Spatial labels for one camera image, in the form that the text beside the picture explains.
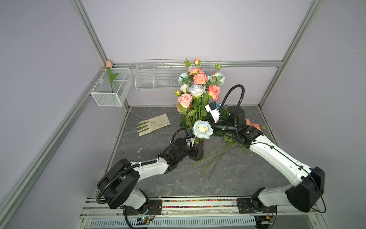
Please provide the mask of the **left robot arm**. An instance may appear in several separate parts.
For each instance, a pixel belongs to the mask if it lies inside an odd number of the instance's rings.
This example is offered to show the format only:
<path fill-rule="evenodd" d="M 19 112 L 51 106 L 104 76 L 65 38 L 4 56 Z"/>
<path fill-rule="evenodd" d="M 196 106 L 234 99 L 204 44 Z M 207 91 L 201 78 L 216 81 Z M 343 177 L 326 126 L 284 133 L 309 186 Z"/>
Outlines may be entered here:
<path fill-rule="evenodd" d="M 174 170 L 192 152 L 193 144 L 191 139 L 178 138 L 155 159 L 143 162 L 121 159 L 98 182 L 96 202 L 107 204 L 110 209 L 123 206 L 140 215 L 147 213 L 151 201 L 142 190 L 135 188 L 136 184 Z"/>

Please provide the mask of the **dark glass vase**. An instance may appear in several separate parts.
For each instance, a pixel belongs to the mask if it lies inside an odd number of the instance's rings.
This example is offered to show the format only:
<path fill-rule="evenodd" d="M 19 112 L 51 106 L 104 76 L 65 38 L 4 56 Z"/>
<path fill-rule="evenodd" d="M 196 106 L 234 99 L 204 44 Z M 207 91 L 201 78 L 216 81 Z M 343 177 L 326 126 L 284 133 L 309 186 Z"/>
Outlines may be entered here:
<path fill-rule="evenodd" d="M 204 157 L 204 142 L 205 140 L 200 140 L 199 143 L 194 143 L 189 154 L 191 160 L 199 161 Z"/>

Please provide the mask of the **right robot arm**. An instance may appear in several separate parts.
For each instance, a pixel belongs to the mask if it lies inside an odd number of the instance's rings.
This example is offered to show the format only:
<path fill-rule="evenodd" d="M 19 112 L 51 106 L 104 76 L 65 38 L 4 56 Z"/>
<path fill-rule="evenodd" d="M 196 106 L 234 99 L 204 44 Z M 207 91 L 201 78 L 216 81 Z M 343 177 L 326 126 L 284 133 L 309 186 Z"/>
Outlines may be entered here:
<path fill-rule="evenodd" d="M 216 102 L 206 105 L 205 109 L 212 116 L 210 124 L 215 133 L 226 134 L 261 156 L 290 183 L 279 188 L 260 188 L 246 204 L 247 208 L 260 213 L 271 206 L 293 206 L 301 212 L 310 212 L 323 198 L 325 172 L 319 167 L 311 168 L 276 146 L 260 129 L 247 122 L 243 109 L 228 107 L 227 119 L 220 117 L 220 106 Z"/>

